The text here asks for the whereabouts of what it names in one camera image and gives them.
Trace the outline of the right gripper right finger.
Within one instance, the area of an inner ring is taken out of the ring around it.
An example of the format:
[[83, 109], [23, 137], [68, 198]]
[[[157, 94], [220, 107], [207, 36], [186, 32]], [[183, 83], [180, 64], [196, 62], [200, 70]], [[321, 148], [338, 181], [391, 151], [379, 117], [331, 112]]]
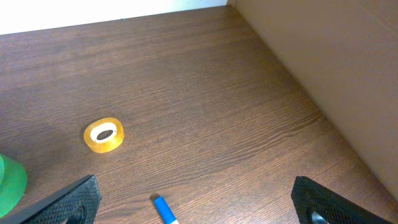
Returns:
[[295, 178], [291, 198], [301, 224], [392, 224], [305, 176]]

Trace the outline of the green tape roll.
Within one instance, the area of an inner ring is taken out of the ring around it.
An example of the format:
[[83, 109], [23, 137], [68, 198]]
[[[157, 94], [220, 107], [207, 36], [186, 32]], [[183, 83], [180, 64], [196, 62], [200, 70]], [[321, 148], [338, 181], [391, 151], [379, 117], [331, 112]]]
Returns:
[[21, 200], [27, 186], [24, 166], [1, 154], [1, 218]]

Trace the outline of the yellow tape roll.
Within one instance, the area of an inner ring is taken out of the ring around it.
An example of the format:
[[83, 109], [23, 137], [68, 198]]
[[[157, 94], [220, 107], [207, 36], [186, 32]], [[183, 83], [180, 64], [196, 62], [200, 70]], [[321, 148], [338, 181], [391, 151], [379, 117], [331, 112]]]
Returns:
[[122, 144], [124, 128], [116, 118], [99, 119], [85, 129], [83, 139], [93, 152], [110, 152]]

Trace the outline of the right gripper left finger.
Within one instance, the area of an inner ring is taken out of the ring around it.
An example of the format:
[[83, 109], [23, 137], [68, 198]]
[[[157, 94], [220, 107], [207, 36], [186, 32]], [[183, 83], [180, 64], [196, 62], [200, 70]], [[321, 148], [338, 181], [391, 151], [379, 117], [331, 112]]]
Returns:
[[2, 224], [94, 223], [102, 196], [94, 175], [86, 175], [39, 202], [1, 219]]

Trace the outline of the blue white marker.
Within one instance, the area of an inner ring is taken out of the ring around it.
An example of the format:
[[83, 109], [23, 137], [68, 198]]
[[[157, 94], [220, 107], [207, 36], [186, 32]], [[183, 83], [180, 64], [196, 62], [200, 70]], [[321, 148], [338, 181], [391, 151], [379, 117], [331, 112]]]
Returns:
[[157, 197], [154, 200], [154, 205], [165, 224], [179, 224], [177, 218], [163, 197]]

